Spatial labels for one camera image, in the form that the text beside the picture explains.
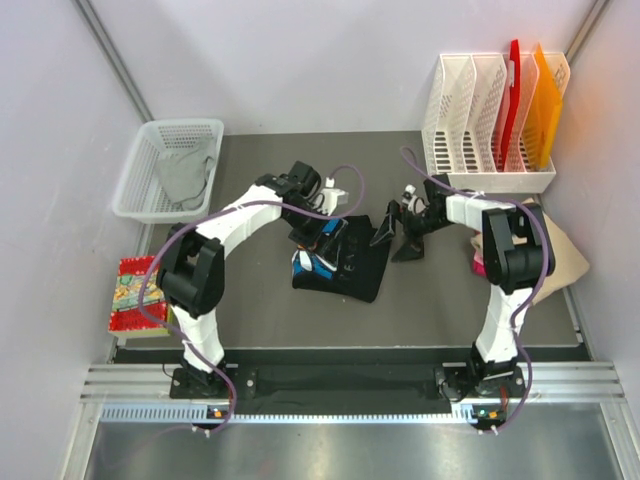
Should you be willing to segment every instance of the dark gray tabletop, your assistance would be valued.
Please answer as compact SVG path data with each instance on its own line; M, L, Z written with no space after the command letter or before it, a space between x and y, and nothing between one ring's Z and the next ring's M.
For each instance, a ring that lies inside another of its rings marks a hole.
M398 149L412 146L424 165L419 132L251 135L225 137L213 190L212 211L236 200L260 175L289 171L295 160L321 174L353 163L367 182L359 212L374 225L387 202L405 185L422 180L401 160ZM340 188L357 198L355 175L345 171ZM155 253L168 226L156 226ZM480 333L489 299L488 282L471 272L472 232L451 226L425 239L424 260L389 263L372 304L291 287L290 227L275 222L240 245L226 263L226 289L218 324L227 347L469 346ZM398 248L396 239L392 252ZM527 314L527 345L576 345L562 292ZM175 339L129 341L135 346L177 346Z

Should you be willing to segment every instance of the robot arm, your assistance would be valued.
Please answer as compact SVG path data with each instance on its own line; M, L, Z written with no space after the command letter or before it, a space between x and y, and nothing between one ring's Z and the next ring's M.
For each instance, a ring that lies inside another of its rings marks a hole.
M439 180L448 183L447 178ZM494 379L513 378L516 372L517 347L510 323L514 311L531 294L542 269L543 238L533 228L529 218L513 205L452 194L430 181L424 182L427 201L415 195L407 186L401 203L391 201L387 216L374 236L372 245L389 241L395 235L395 223L403 226L405 241L392 261L404 262L424 256L423 236L451 224L465 225L483 236L483 259L491 297L482 332L474 342L466 367L465 388L469 389ZM548 238L542 210L537 204L527 205L543 226ZM513 237L523 243L515 244ZM553 273L555 260L550 249L548 274ZM517 318L515 333L519 334L526 309Z
M203 222L165 254L157 284L182 331L214 365L224 357L218 338L215 307L224 292L225 258L259 228L279 218L293 227L291 239L303 246L312 246L322 234L326 221L291 212L281 205L331 215L338 205L347 201L347 193L333 188L333 179L327 179L322 189L320 184L320 175L302 162L296 162L288 174L279 177L264 175L226 208L259 200L270 204L240 208L233 215ZM174 226L169 235L182 227ZM211 368L191 349L185 348L184 360L184 366L192 376L204 384L213 381Z

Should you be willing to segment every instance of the black cloth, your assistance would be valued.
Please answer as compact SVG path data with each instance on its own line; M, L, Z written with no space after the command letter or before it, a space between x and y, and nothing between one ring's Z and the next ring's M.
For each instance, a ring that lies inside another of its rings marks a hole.
M370 247L376 233L367 215L347 217L340 238L337 270L331 279L304 271L293 277L293 288L330 292L371 303L378 296L387 266L391 242Z

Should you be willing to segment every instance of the white connector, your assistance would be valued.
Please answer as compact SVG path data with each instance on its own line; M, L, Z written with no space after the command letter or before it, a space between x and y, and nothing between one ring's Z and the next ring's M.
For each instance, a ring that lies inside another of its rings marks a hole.
M326 186L316 195L314 207L323 215L331 215L338 205L344 205L349 201L349 194L339 188L333 188L333 179L327 178Z

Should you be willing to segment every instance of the purple cable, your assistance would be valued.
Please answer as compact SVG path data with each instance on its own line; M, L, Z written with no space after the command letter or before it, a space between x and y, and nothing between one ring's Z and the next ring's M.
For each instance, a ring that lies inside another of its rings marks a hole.
M418 159L416 157L415 152L410 147L406 147L406 146L405 147L401 147L400 148L400 155L402 155L402 158L405 160L405 162L407 162L409 164L409 166L411 166L411 168L413 168L416 172L418 172L424 178L426 178L430 182L436 184L440 188L448 190L448 191L450 191L452 193L456 193L458 195L462 195L464 197L471 198L471 197L477 197L478 196L478 194L477 194L478 192L465 192L465 191L462 191L462 190L458 190L457 188L451 187L451 186L447 185L446 183L443 183L440 180L438 180L436 178L433 178L427 172L423 171L420 167L418 167ZM513 314L511 315L511 318L509 320L510 323L511 323L511 329L512 329L512 332L513 332L513 340L514 340L514 342L516 344L516 348L518 349L518 352L520 352L520 354L524 358L524 361L527 364L527 373L528 373L527 385L526 385L526 387L524 389L524 394L522 395L522 398L520 399L520 402L518 403L516 408L513 410L513 413L509 416L509 418L507 418L505 420L505 422L502 425L500 425L499 427L496 428L496 433L497 433L497 432L502 432L504 429L506 429L509 425L511 425L511 423L513 423L513 421L518 417L518 415L520 415L520 412L522 411L522 408L524 407L524 404L527 401L527 398L529 397L529 393L531 392L531 387L533 385L533 365L531 364L531 357L529 356L529 354L525 350L524 345L522 344L522 341L520 340L520 336L516 333L516 317L518 316L518 314L520 312L522 312L525 308L527 308L531 304L531 302L533 302L533 299L535 298L535 296L538 294L538 292L542 288L542 284L544 283L544 280L547 277L547 272L549 270L549 244L548 244L548 239L547 239L547 237L546 237L546 235L544 233L544 229L542 228L542 225L540 224L538 219L535 217L535 215L533 213L531 213L531 210L529 210L522 203L520 203L520 202L518 202L516 200L502 200L502 199L497 199L497 198L491 198L490 196L487 196L487 195L484 195L484 194L480 194L480 196L483 197L483 198L489 199L489 200L495 200L497 202L509 203L509 204L515 206L516 208L518 208L519 210L522 210L522 212L527 217L529 217L529 220L531 220L531 223L533 224L533 226L535 227L536 231L538 232L538 235L540 235L540 238L542 239L542 270L540 271L540 277L538 278L538 282L536 283L535 287L533 287L533 290L531 291L531 294L522 303L522 305L520 305L518 308L516 308L516 310L513 312Z

